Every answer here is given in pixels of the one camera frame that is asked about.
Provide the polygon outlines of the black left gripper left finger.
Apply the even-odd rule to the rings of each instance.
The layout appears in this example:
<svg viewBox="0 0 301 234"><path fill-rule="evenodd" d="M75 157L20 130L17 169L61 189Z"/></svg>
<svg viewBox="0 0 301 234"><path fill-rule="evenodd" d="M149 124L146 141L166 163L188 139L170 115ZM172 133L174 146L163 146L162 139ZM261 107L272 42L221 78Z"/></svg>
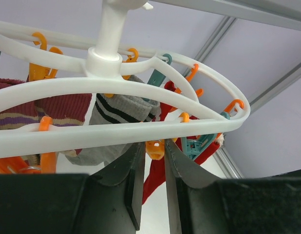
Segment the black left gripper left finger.
<svg viewBox="0 0 301 234"><path fill-rule="evenodd" d="M140 229L144 171L145 144L139 142L90 176L87 233L134 234Z"/></svg>

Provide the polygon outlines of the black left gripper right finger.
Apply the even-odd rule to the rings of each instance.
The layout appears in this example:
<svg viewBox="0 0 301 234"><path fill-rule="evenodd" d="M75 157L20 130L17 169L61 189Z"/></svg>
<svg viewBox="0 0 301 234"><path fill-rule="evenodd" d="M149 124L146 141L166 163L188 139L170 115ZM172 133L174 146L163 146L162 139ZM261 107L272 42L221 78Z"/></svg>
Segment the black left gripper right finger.
<svg viewBox="0 0 301 234"><path fill-rule="evenodd" d="M184 155L172 140L166 140L165 153L170 233L228 233L220 191L223 180Z"/></svg>

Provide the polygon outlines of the red sock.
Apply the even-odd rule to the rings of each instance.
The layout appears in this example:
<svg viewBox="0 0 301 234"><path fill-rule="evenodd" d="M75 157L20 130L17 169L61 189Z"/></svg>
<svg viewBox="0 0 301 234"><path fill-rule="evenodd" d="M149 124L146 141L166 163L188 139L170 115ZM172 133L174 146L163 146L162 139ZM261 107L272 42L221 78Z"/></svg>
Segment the red sock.
<svg viewBox="0 0 301 234"><path fill-rule="evenodd" d="M174 87L174 83L172 81L168 81L165 84L164 88L170 91L176 90L176 88ZM171 106L164 103L160 103L160 107L161 107L160 121L164 121L166 116L168 115L168 111L171 109ZM194 161L198 165L203 164L220 147L222 147L223 143L224 143L224 136L223 134L221 134ZM177 139L176 145L179 147L180 150L182 149L180 139ZM144 182L142 205L145 204L145 202L151 196L151 194L165 181L166 181L165 159L162 158L160 160L152 160L150 164L149 175Z"/></svg>

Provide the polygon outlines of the orange clothes peg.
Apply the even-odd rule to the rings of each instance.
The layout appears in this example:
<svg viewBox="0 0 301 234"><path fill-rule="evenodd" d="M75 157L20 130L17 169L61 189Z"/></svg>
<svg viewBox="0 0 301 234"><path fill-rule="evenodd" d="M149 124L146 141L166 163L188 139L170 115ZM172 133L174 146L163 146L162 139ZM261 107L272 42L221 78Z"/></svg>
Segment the orange clothes peg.
<svg viewBox="0 0 301 234"><path fill-rule="evenodd" d="M163 139L146 141L146 153L152 160L161 160L165 154L165 141Z"/></svg>

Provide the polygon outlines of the white round clip hanger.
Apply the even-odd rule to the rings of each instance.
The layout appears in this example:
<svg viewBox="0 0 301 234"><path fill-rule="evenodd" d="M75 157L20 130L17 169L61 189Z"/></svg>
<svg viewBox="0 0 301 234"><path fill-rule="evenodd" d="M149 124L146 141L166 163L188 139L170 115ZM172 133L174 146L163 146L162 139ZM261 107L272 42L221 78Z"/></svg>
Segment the white round clip hanger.
<svg viewBox="0 0 301 234"><path fill-rule="evenodd" d="M40 50L24 44L33 27L0 21L0 51L26 62L57 70L80 73L79 78L54 78L32 81L0 89L0 112L33 100L59 95L110 93L157 100L195 116L182 123L123 123L94 126L51 126L40 132L37 124L15 130L0 130L0 158L37 153L61 152L98 146L118 145L173 137L230 132L238 129L250 115L244 94L228 79L204 64L199 72L213 79L234 98L244 102L237 114L226 119L200 104L189 82L162 60L162 51L139 49L142 62L124 63L126 50L120 38L128 11L151 9L145 0L105 0L102 2L97 41L52 31L43 34L52 45L86 49L86 59Z"/></svg>

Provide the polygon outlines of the teal clothes peg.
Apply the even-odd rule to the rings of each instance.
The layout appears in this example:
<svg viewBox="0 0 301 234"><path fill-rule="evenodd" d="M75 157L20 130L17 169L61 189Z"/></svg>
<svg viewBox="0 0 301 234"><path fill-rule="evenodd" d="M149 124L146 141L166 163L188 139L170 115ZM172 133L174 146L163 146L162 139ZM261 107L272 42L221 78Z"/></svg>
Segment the teal clothes peg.
<svg viewBox="0 0 301 234"><path fill-rule="evenodd" d="M181 138L182 152L190 159L195 160L205 149L214 142L217 134L201 135L195 139Z"/></svg>

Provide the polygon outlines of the grey striped sock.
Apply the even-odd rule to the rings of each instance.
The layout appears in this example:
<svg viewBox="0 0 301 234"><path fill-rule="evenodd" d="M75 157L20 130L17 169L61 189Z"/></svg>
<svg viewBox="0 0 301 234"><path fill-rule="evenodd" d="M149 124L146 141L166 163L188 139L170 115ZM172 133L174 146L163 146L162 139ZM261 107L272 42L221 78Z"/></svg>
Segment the grey striped sock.
<svg viewBox="0 0 301 234"><path fill-rule="evenodd" d="M161 114L160 102L145 101L141 97L114 95L106 97L96 94L95 105L89 125L151 122ZM120 144L65 152L66 158L74 165L96 166L100 163L108 165L124 154L131 144Z"/></svg>

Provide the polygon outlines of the maroon striped sock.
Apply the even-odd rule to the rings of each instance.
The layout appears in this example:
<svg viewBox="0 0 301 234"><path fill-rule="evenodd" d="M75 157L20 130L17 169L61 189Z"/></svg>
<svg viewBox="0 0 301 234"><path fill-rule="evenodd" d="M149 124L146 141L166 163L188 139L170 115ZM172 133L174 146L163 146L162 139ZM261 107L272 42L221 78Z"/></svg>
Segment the maroon striped sock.
<svg viewBox="0 0 301 234"><path fill-rule="evenodd" d="M61 95L9 108L0 112L0 130L39 123L44 116L51 117L54 126L82 126L91 99L91 94Z"/></svg>

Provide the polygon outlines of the aluminium frame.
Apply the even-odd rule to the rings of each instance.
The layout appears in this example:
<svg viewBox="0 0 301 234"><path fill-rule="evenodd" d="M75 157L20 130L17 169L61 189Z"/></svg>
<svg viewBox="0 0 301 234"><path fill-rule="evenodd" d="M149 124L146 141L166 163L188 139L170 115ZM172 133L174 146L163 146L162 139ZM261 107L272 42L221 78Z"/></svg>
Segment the aluminium frame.
<svg viewBox="0 0 301 234"><path fill-rule="evenodd" d="M153 3L144 21L154 47L191 58L224 20ZM272 87L301 63L301 32L235 19L202 63L232 81L251 105L247 121L225 139L225 149L242 174L263 177L301 169L301 75L281 91ZM195 78L194 85L206 89L201 102L214 110L222 110L224 100L231 98L204 76Z"/></svg>

